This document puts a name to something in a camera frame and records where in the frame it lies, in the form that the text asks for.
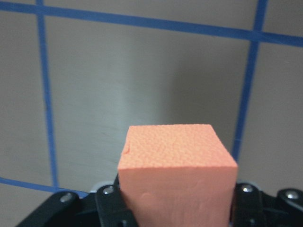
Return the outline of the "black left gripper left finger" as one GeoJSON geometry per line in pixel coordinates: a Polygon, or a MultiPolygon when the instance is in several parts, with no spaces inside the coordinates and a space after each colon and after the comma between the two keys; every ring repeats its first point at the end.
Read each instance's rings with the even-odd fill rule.
{"type": "Polygon", "coordinates": [[[137,221],[126,205],[116,176],[111,183],[98,183],[95,191],[95,203],[102,227],[136,227],[137,221]]]}

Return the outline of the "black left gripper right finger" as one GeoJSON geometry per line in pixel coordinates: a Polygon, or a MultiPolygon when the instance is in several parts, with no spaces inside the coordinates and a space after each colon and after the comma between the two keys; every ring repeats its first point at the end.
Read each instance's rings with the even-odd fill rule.
{"type": "Polygon", "coordinates": [[[258,187],[236,183],[230,214],[231,227],[266,227],[262,193],[258,187]]]}

